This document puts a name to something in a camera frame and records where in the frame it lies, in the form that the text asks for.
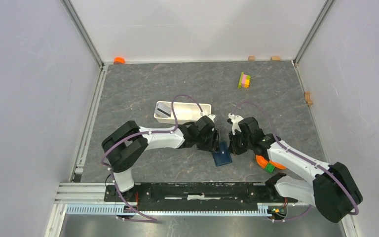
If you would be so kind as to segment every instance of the wooden block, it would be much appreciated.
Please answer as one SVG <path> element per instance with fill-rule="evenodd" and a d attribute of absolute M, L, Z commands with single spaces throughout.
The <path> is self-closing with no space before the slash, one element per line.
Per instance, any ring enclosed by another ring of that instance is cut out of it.
<path fill-rule="evenodd" d="M 304 93 L 304 99 L 306 100 L 307 106 L 310 106 L 313 104 L 313 101 L 310 99 L 310 91 L 306 91 Z"/>
<path fill-rule="evenodd" d="M 271 61 L 281 61 L 281 57 L 280 56 L 272 56 Z"/>

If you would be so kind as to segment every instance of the white wall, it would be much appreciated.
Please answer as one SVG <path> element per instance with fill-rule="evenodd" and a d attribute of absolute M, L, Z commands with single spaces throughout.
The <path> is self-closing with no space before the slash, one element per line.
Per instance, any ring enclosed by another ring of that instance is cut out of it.
<path fill-rule="evenodd" d="M 300 62 L 328 158 L 363 195 L 361 236 L 379 236 L 379 1 L 336 1 Z"/>
<path fill-rule="evenodd" d="M 98 67 L 58 0 L 0 0 L 0 236 L 43 236 Z"/>
<path fill-rule="evenodd" d="M 72 0 L 101 58 L 293 59 L 325 0 Z"/>

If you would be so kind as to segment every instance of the white basket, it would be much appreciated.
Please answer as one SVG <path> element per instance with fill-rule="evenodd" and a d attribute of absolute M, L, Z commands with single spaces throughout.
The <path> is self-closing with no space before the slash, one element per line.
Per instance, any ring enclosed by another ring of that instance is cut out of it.
<path fill-rule="evenodd" d="M 169 107 L 171 107 L 170 101 L 158 101 L 156 102 L 155 108 L 157 108 L 158 103 L 163 103 Z M 206 112 L 206 115 L 211 114 L 211 105 L 210 104 L 200 104 L 203 111 Z M 178 124 L 184 124 L 186 122 L 196 122 L 201 118 L 200 108 L 196 103 L 182 103 L 182 102 L 174 102 L 174 111 L 178 119 Z M 159 123 L 168 123 L 175 124 L 174 115 L 171 114 L 169 118 L 162 118 L 156 113 L 153 114 L 153 117 Z"/>

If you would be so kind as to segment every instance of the blue square object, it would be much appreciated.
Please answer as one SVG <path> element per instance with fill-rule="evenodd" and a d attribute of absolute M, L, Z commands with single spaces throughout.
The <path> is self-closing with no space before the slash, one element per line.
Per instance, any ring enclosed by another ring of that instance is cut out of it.
<path fill-rule="evenodd" d="M 216 164 L 216 166 L 232 163 L 230 154 L 227 151 L 227 143 L 226 142 L 219 143 L 219 148 L 220 148 L 219 152 L 212 152 L 214 163 Z"/>

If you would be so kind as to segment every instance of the metal corner post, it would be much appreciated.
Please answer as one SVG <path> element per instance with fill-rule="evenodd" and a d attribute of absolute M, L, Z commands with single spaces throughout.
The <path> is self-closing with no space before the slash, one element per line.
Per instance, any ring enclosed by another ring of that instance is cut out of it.
<path fill-rule="evenodd" d="M 293 60 L 294 64 L 299 63 L 300 60 L 302 59 L 305 51 L 307 50 L 308 46 L 310 45 L 317 31 L 319 30 L 320 25 L 322 24 L 323 20 L 325 19 L 326 15 L 328 14 L 334 2 L 335 0 L 326 0 L 325 4 L 323 5 L 322 9 L 319 12 L 319 15 L 317 15 L 317 18 L 314 21 L 313 26 L 308 32 L 302 46 L 300 47 L 300 50 L 298 51 L 296 57 L 294 58 Z"/>
<path fill-rule="evenodd" d="M 69 13 L 73 23 L 77 28 L 77 31 L 79 31 L 79 34 L 85 42 L 86 46 L 89 48 L 89 51 L 91 52 L 95 62 L 102 69 L 104 66 L 104 62 L 102 61 L 101 57 L 98 54 L 98 51 L 92 43 L 92 40 L 88 35 L 88 32 L 86 32 L 86 29 L 83 26 L 82 21 L 80 20 L 75 8 L 73 7 L 71 0 L 61 0 L 61 2 L 65 6 L 66 11 Z"/>

